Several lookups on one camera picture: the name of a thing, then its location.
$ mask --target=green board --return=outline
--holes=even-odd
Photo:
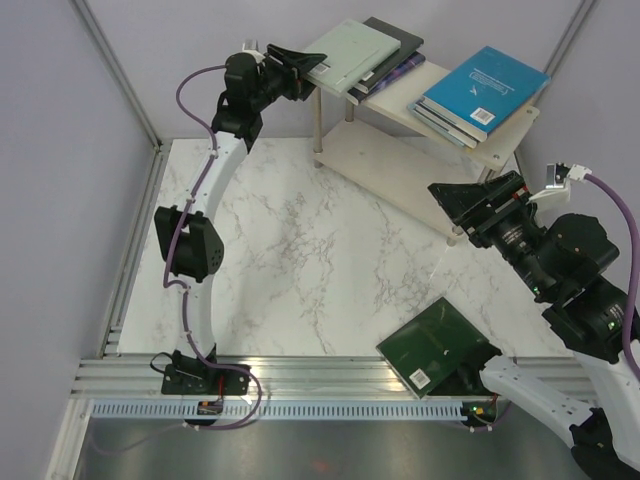
[[[377,346],[380,354],[418,398],[456,373],[473,352],[493,347],[446,299]]]

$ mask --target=black bracket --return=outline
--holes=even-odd
[[[165,262],[181,215],[182,212],[174,205],[171,208],[158,207],[153,216],[160,253]],[[186,275],[202,283],[208,275],[213,275],[220,268],[224,258],[224,244],[211,221],[202,212],[188,214],[183,228],[188,228],[188,231],[180,232],[171,262],[171,273]]]
[[[215,353],[207,358],[216,363]],[[163,395],[246,395],[249,390],[249,365],[236,364],[247,373],[235,370],[212,369],[196,358],[185,357],[178,350],[171,355],[171,363],[164,370]]]
[[[622,462],[613,448],[611,427],[604,410],[592,408],[593,415],[585,422],[571,427],[575,446],[571,455],[589,478],[639,480],[640,472]]]

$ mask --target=stack of books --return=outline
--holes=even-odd
[[[408,109],[452,143],[475,148],[526,108],[549,81],[535,68],[485,47]]]
[[[424,40],[375,17],[346,20],[304,51],[327,58],[308,80],[356,105],[425,61],[416,50]]]

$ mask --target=barcode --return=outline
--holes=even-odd
[[[471,118],[483,125],[488,125],[496,116],[491,112],[487,112],[484,108],[476,108],[471,114]]]
[[[429,385],[429,382],[431,381],[431,379],[427,377],[420,368],[409,375],[409,378],[419,390],[422,390],[424,387]]]
[[[322,75],[324,72],[329,70],[329,68],[330,68],[329,65],[326,65],[324,63],[319,63],[318,65],[313,67],[313,70],[311,70],[310,73],[313,75]]]

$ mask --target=metal floor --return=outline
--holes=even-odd
[[[173,421],[92,419],[118,449]],[[518,408],[492,433],[415,421],[261,421],[177,429],[114,457],[85,445],[76,480],[585,479],[566,446]]]

